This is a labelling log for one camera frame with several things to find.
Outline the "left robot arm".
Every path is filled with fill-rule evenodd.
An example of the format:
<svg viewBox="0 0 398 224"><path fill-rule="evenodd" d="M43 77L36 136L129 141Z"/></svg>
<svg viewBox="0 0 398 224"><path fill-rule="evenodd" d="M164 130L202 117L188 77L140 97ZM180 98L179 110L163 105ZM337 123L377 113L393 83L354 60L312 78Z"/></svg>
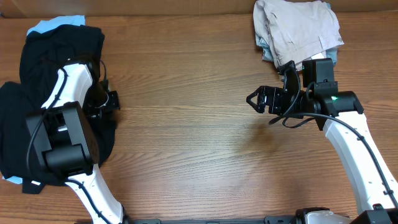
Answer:
<svg viewBox="0 0 398 224"><path fill-rule="evenodd" d="M27 170L33 181L40 173L55 177L79 197L93 223L130 223L123 205L101 175L100 146L89 119L104 120L120 109L116 91L92 59L68 59L47 101L27 115L30 132Z"/></svg>

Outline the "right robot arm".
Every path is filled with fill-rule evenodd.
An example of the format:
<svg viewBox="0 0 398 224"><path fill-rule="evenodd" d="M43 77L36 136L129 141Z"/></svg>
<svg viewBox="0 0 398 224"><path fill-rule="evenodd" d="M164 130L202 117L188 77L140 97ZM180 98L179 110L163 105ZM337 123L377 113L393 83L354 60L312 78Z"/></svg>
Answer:
<svg viewBox="0 0 398 224"><path fill-rule="evenodd" d="M307 60L298 71L294 61L278 68L283 87L260 86L247 96L269 121L316 121L343 164L356 199L358 217L350 219L324 207L303 208L294 216L264 221L288 223L397 223L397 181L388 169L368 128L364 108L352 91L339 91L330 58Z"/></svg>

